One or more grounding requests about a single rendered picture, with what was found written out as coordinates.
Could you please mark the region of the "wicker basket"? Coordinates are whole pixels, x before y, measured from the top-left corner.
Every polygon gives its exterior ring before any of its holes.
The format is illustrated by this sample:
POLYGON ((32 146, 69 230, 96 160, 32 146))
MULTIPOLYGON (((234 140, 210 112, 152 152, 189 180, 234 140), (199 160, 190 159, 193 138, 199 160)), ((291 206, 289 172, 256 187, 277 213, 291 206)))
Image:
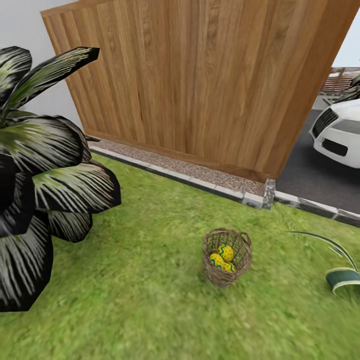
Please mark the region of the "wicker basket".
POLYGON ((215 228, 212 231, 208 232, 202 238, 202 261, 203 261, 203 271, 205 276, 210 280, 210 282, 216 286, 227 288, 234 283, 242 274, 246 273, 252 265, 253 256, 252 256, 252 238, 249 233, 237 232, 235 230, 229 229, 227 227, 215 228), (247 236, 247 241, 242 236, 247 236), (224 245, 225 237, 234 242, 234 247, 236 248, 235 257, 239 260, 236 262, 235 259, 231 260, 231 263, 235 266, 235 272, 228 272, 224 269, 214 265, 209 256, 215 252, 215 248, 218 248, 221 245, 224 245), (245 251, 244 251, 245 250, 245 251))

